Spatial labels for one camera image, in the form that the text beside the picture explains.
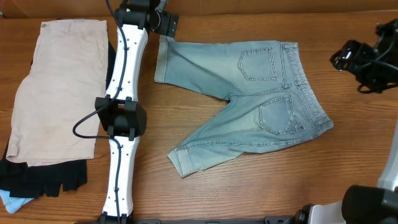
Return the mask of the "light blue denim shorts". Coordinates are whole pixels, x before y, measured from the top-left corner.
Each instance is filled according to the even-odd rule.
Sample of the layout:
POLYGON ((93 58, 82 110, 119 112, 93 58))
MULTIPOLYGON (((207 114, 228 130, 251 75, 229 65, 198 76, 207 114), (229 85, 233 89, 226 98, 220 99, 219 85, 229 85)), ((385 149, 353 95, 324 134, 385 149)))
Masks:
POLYGON ((241 154, 278 151, 319 137, 333 122, 319 104, 296 42, 203 44, 161 36, 154 80, 226 101, 168 155, 180 176, 241 154))

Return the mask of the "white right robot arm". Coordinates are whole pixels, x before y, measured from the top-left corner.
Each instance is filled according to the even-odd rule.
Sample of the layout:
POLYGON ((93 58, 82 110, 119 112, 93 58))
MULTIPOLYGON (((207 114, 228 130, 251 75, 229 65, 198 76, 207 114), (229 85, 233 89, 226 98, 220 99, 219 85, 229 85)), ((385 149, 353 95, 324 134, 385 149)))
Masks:
MULTIPOLYGON (((371 47, 349 40, 332 55, 332 65, 355 75, 360 93, 381 93, 397 87, 397 39, 382 37, 371 47)), ((397 223, 397 139, 377 187, 352 185, 343 200, 308 204, 294 216, 266 218, 265 223, 397 223)))

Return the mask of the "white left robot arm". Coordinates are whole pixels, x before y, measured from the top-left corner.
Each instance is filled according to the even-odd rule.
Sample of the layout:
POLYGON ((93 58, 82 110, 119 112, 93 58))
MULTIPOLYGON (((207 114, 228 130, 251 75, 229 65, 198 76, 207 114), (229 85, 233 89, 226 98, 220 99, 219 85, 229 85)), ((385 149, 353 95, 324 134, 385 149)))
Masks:
POLYGON ((111 154, 107 196, 98 223, 132 222, 134 160, 147 124, 146 111, 138 103, 139 72, 149 34, 175 36, 178 16, 166 12, 166 4, 166 0, 123 1, 112 13, 118 27, 116 58, 105 96, 95 100, 111 154))

